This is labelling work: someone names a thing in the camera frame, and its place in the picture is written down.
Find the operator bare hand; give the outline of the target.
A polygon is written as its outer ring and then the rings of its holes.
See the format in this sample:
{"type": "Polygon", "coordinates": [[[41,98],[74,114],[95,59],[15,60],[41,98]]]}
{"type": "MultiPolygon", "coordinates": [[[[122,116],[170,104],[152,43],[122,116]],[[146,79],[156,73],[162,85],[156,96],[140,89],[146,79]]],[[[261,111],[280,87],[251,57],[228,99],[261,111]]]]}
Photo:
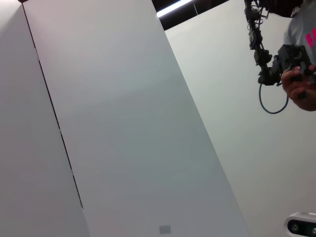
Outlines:
{"type": "Polygon", "coordinates": [[[316,110],[316,85],[312,84],[311,76],[301,74],[300,67],[284,70],[281,82],[289,99],[300,109],[309,112],[316,110]]]}

